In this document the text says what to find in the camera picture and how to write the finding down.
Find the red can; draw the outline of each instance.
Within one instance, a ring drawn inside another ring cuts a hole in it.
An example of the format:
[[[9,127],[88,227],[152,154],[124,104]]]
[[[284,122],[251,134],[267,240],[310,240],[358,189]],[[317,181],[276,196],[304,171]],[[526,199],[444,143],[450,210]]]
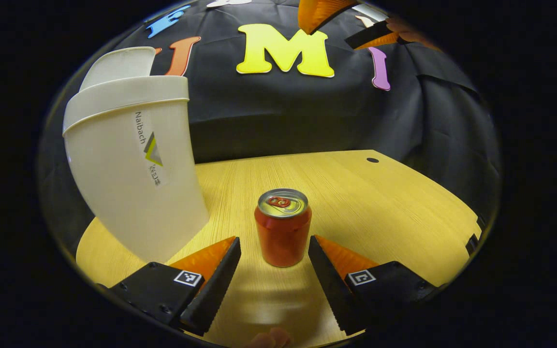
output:
[[[288,267],[300,262],[311,225],[307,197],[289,188],[273,189],[257,201],[255,221],[265,262]]]

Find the white container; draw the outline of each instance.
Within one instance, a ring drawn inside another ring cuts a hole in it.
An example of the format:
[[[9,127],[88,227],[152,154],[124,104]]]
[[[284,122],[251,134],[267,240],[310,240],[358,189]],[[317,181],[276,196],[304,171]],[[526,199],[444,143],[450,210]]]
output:
[[[209,220],[188,128],[188,80],[148,76],[152,47],[101,57],[66,106],[63,136],[91,211],[132,253],[166,262]]]

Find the black cloth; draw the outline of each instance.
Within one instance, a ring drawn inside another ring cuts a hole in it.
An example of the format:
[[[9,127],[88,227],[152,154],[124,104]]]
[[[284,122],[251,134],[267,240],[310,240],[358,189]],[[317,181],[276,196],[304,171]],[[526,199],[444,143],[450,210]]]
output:
[[[162,48],[152,75],[168,71],[169,45],[199,36],[185,73],[192,149],[196,163],[246,157],[374,149],[420,171],[491,220],[501,181],[497,134],[478,89],[444,53],[419,43],[379,46],[391,90],[375,88],[373,59],[354,51],[345,38],[365,27],[354,9],[320,31],[332,78],[289,72],[240,74],[244,24],[270,24],[285,38],[298,31],[297,0],[259,0],[208,9],[191,3],[179,21],[148,39],[140,23],[95,53],[55,98],[40,144],[38,180],[44,217],[74,255],[93,214],[82,199],[66,161],[61,136],[68,100],[78,92],[91,64],[104,53],[131,46]],[[178,6],[166,9],[169,13]]]

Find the yellow letter m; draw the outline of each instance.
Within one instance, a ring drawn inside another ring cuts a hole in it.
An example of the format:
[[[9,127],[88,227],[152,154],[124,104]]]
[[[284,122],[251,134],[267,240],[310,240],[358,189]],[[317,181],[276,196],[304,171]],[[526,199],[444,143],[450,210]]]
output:
[[[302,53],[298,71],[304,75],[334,76],[334,70],[329,66],[325,53],[324,42],[328,36],[321,31],[307,35],[299,30],[291,40],[287,40],[268,24],[246,24],[238,30],[246,34],[244,61],[236,67],[238,73],[269,72],[272,64],[265,61],[267,50],[277,66],[285,72],[292,68],[298,55]]]

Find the table surface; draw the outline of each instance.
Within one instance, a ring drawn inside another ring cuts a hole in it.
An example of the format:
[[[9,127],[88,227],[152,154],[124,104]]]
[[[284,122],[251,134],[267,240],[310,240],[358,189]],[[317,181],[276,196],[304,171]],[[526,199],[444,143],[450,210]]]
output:
[[[228,236],[240,237],[238,268],[210,331],[199,337],[224,346],[244,346],[272,326],[289,331],[293,347],[347,337],[307,255],[287,268],[263,261],[253,211],[259,196],[270,189],[288,187],[307,195],[313,211],[311,235],[380,264],[399,261],[435,286],[464,267],[470,236],[480,238],[477,216],[459,198],[374,150],[258,157],[195,168],[210,221],[166,264]],[[145,264],[97,218],[82,236],[76,260],[91,280],[107,287]]]

